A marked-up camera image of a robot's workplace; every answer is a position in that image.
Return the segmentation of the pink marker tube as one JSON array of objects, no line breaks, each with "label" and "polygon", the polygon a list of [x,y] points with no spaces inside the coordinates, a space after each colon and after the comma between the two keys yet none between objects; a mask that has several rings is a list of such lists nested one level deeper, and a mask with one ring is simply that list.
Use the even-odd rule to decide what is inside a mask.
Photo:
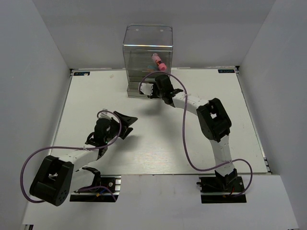
[{"label": "pink marker tube", "polygon": [[166,64],[161,60],[161,58],[158,56],[157,53],[153,53],[152,54],[152,60],[154,61],[154,63],[157,65],[158,69],[160,71],[166,71],[167,66]]}]

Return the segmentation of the clear acrylic drawer organizer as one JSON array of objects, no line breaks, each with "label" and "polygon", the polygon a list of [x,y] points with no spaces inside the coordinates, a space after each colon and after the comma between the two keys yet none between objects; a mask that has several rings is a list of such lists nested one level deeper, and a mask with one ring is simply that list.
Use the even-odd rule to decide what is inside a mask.
[{"label": "clear acrylic drawer organizer", "polygon": [[[127,94],[129,97],[144,97],[138,93],[139,83],[149,73],[153,74],[145,82],[154,82],[159,71],[152,60],[153,53],[157,53],[166,64],[166,71],[171,71],[173,28],[161,24],[130,24],[126,28],[122,49],[128,80]],[[156,71],[145,72],[149,65],[154,66]]]}]

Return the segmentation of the blue highlighter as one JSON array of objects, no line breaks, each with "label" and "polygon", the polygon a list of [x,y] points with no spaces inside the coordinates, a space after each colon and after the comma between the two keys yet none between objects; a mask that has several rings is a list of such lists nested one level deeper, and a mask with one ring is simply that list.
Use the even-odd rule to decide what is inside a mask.
[{"label": "blue highlighter", "polygon": [[152,70],[152,71],[156,70],[156,68],[154,66],[151,66],[151,65],[147,66],[147,69]]}]

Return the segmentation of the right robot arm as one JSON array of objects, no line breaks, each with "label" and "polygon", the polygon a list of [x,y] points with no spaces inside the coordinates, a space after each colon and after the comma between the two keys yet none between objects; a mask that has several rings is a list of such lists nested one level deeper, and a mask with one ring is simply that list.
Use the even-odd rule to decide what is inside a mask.
[{"label": "right robot arm", "polygon": [[234,185],[237,178],[237,170],[233,165],[233,160],[229,147],[231,120],[218,98],[204,100],[191,96],[179,78],[174,79],[181,85],[180,89],[174,88],[170,80],[172,74],[165,71],[154,72],[155,78],[147,81],[151,74],[146,75],[138,83],[138,93],[150,99],[161,99],[165,104],[174,108],[183,109],[182,120],[182,141],[183,148],[190,166],[202,172],[202,169],[193,165],[186,144],[186,114],[191,113],[197,116],[202,134],[210,141],[215,166],[206,169],[213,170],[217,180],[217,187],[222,191],[228,191]]}]

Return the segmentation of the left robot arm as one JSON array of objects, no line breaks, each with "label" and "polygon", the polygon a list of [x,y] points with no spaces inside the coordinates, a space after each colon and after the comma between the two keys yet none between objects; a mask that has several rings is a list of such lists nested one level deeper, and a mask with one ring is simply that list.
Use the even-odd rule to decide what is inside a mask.
[{"label": "left robot arm", "polygon": [[30,186],[30,195],[37,203],[48,202],[60,206],[69,193],[108,192],[109,184],[101,182],[99,170],[89,164],[102,158],[109,146],[118,138],[125,139],[133,130],[131,125],[138,119],[117,111],[100,111],[96,125],[81,148],[70,147],[70,152],[60,157],[46,156]]}]

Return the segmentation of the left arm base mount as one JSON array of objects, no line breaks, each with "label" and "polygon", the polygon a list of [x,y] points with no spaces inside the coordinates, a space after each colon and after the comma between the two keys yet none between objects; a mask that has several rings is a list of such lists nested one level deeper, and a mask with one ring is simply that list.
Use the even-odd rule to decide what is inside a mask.
[{"label": "left arm base mount", "polygon": [[114,203],[120,193],[121,175],[105,175],[100,177],[99,188],[73,192],[70,202]]}]

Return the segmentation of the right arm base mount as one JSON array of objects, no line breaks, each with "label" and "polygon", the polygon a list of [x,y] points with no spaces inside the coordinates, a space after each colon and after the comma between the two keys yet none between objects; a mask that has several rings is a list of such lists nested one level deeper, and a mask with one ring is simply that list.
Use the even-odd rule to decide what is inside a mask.
[{"label": "right arm base mount", "polygon": [[241,192],[244,191],[244,184],[242,177],[237,177],[230,186],[223,188],[216,177],[200,177],[196,185],[201,191],[202,204],[235,204],[246,203],[246,195]]}]

